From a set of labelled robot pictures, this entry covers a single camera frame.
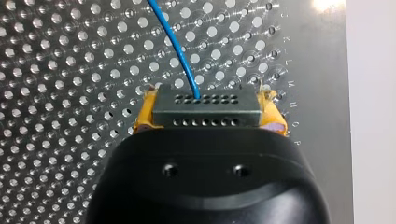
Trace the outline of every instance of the black plastic housing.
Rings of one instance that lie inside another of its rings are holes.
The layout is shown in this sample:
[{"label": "black plastic housing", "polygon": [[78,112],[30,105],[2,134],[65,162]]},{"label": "black plastic housing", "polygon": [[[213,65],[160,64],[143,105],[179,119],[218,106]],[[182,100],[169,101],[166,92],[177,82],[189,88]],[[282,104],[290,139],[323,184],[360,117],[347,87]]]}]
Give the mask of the black plastic housing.
[{"label": "black plastic housing", "polygon": [[160,129],[125,139],[87,224],[327,224],[300,151],[261,129]]}]

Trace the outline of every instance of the white wall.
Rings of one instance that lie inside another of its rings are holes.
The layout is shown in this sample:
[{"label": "white wall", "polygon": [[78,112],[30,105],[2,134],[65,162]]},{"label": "white wall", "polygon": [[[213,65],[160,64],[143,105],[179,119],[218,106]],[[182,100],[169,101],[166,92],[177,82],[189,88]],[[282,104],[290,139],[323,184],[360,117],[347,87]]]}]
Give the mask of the white wall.
[{"label": "white wall", "polygon": [[346,0],[356,224],[396,223],[396,0]]}]

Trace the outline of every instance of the blue wire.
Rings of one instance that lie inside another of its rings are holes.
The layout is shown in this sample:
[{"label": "blue wire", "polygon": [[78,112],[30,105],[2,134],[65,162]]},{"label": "blue wire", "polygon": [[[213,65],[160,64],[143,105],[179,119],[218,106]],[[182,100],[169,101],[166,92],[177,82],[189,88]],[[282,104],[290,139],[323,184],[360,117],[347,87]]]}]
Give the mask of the blue wire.
[{"label": "blue wire", "polygon": [[166,34],[169,36],[169,39],[172,42],[172,45],[176,51],[177,57],[180,59],[181,66],[183,67],[184,71],[186,72],[187,80],[190,83],[194,98],[200,99],[201,93],[199,92],[198,86],[195,83],[194,75],[192,74],[192,71],[190,70],[189,63],[187,62],[186,57],[183,54],[183,51],[181,50],[181,46],[178,44],[177,38],[175,37],[174,33],[172,32],[171,27],[169,26],[168,22],[166,21],[165,17],[163,16],[163,13],[161,12],[161,9],[158,7],[157,2],[155,0],[148,0],[148,3],[151,5],[152,10],[154,11],[155,15],[157,16],[158,20],[160,21],[161,26],[163,27],[163,29],[165,30]]}]

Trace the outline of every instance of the metal connector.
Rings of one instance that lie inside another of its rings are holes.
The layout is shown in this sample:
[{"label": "metal connector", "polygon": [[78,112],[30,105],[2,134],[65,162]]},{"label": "metal connector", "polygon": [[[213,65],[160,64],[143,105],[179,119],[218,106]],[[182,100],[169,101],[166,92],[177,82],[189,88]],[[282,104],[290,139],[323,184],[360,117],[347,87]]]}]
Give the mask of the metal connector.
[{"label": "metal connector", "polygon": [[261,108],[253,87],[202,91],[193,99],[190,91],[162,85],[152,111],[155,125],[164,127],[258,127]]}]

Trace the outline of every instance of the gray metal panel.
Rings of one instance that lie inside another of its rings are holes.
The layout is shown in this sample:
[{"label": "gray metal panel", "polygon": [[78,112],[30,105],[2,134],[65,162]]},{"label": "gray metal panel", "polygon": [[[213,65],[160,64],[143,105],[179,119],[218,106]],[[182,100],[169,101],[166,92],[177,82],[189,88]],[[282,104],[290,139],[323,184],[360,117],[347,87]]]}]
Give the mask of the gray metal panel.
[{"label": "gray metal panel", "polygon": [[[340,1],[159,1],[201,89],[277,90],[334,223],[352,223]],[[81,223],[151,85],[188,89],[143,0],[0,3],[0,218]]]}]

